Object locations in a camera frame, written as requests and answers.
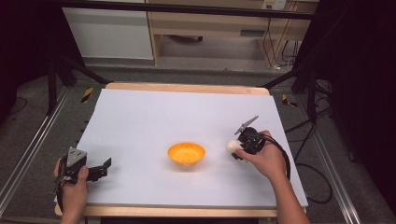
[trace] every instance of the yellow bowl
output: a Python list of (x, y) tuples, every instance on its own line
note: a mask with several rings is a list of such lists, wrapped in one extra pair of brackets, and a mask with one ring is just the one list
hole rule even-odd
[(168, 156), (180, 165), (194, 165), (204, 155), (205, 149), (192, 142), (178, 143), (168, 149)]

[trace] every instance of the wall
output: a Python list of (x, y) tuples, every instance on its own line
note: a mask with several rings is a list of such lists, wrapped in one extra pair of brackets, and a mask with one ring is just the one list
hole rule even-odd
[(64, 14), (84, 58), (153, 59), (146, 12), (64, 8)]

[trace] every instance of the silver metal piece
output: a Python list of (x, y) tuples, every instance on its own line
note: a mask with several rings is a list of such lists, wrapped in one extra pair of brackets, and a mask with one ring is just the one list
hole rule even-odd
[(29, 147), (26, 148), (23, 156), (21, 157), (20, 161), (18, 162), (17, 166), (9, 177), (7, 183), (0, 191), (0, 217), (6, 211), (6, 208), (11, 201), (12, 196), (14, 195), (24, 175), (29, 169), (29, 166), (32, 163), (33, 159), (35, 158), (35, 154), (40, 149), (42, 143), (44, 142), (47, 134), (50, 131), (50, 128), (58, 117), (59, 112), (62, 110), (62, 107), (64, 106), (64, 102), (70, 90), (71, 87), (62, 88), (62, 91), (58, 97), (58, 105), (55, 107), (52, 114), (44, 118)]
[(253, 119), (250, 119), (246, 121), (245, 123), (242, 124), (242, 126), (236, 131), (235, 134), (241, 133), (244, 131), (251, 123), (253, 123), (254, 120), (256, 120), (259, 116), (255, 116)]
[[(296, 97), (299, 105), (304, 105), (303, 101), (299, 96)], [(302, 109), (304, 117), (308, 119), (308, 115)], [(316, 149), (318, 152), (318, 156), (323, 165), (323, 169), (326, 172), (327, 177), (329, 178), (329, 182), (332, 185), (332, 189), (334, 190), (334, 196), (337, 199), (337, 202), (341, 208), (341, 212), (346, 219), (346, 223), (348, 224), (359, 224), (361, 220), (359, 218), (358, 212), (353, 205), (353, 202), (349, 198), (349, 194), (347, 193), (347, 189), (344, 186), (343, 181), (341, 180), (340, 175), (338, 174), (335, 166), (332, 164), (332, 159), (330, 158), (329, 153), (327, 152), (327, 148), (324, 146), (324, 143), (320, 137), (319, 131), (316, 130), (313, 134), (315, 144), (317, 145)]]
[(69, 152), (67, 154), (66, 166), (70, 167), (70, 166), (76, 164), (76, 162), (80, 161), (82, 158), (84, 158), (86, 156), (87, 156), (87, 152), (70, 147)]

